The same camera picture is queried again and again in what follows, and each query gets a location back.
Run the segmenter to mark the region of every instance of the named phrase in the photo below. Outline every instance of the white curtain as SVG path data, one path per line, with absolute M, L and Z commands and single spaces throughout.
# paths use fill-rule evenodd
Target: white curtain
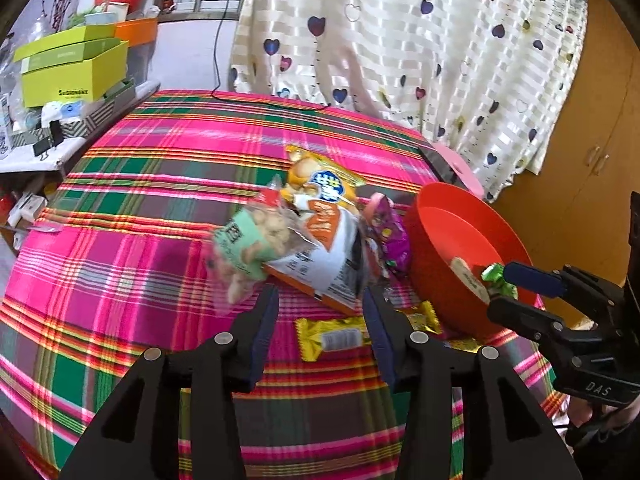
M 244 0 L 231 77 L 414 128 L 492 201 L 540 171 L 586 19 L 587 0 Z

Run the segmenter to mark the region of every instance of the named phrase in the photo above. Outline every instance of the orange box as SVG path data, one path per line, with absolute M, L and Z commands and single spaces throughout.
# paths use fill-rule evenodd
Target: orange box
M 158 37 L 158 19 L 145 18 L 116 23 L 115 37 L 122 41 L 129 41 L 129 48 L 151 43 Z

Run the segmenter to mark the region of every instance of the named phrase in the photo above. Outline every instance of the green label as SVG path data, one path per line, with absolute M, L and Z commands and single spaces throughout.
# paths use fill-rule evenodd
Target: green label
M 215 231 L 213 238 L 226 259 L 255 281 L 267 279 L 262 263 L 278 258 L 246 209 L 242 209 L 227 225 Z

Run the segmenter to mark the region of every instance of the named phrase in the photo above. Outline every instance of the bed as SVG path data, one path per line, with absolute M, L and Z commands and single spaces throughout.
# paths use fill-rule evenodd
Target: bed
M 44 213 L 61 232 L 33 232 L 0 309 L 0 409 L 45 478 L 120 377 L 149 346 L 191 349 L 226 330 L 238 312 L 216 308 L 206 240 L 275 175 L 294 143 L 363 175 L 402 207 L 434 176 L 404 128 L 359 114 L 240 94 L 161 91 L 87 151 Z M 400 304 L 415 302 L 411 291 Z M 235 398 L 250 478 L 393 478 L 408 399 L 380 380 L 370 348 L 300 359 L 299 317 L 338 314 L 280 285 L 280 315 L 262 380 Z M 501 346 L 547 415 L 564 397 L 528 340 Z M 183 393 L 182 421 L 188 420 Z M 462 400 L 454 392 L 452 478 L 462 477 Z M 188 425 L 180 467 L 190 476 Z

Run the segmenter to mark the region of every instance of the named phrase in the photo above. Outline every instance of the cabinet door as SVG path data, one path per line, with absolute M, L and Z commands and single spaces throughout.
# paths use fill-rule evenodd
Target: cabinet door
M 622 107 L 636 46 L 608 0 L 589 0 L 582 57 L 551 136 L 542 171 L 515 177 L 495 202 L 538 266 L 548 266 L 553 232 L 604 151 Z M 571 251 L 564 256 L 571 259 Z
M 554 263 L 571 263 L 619 283 L 628 263 L 633 190 L 640 190 L 640 52 L 609 143 L 558 231 L 564 245 L 553 250 Z

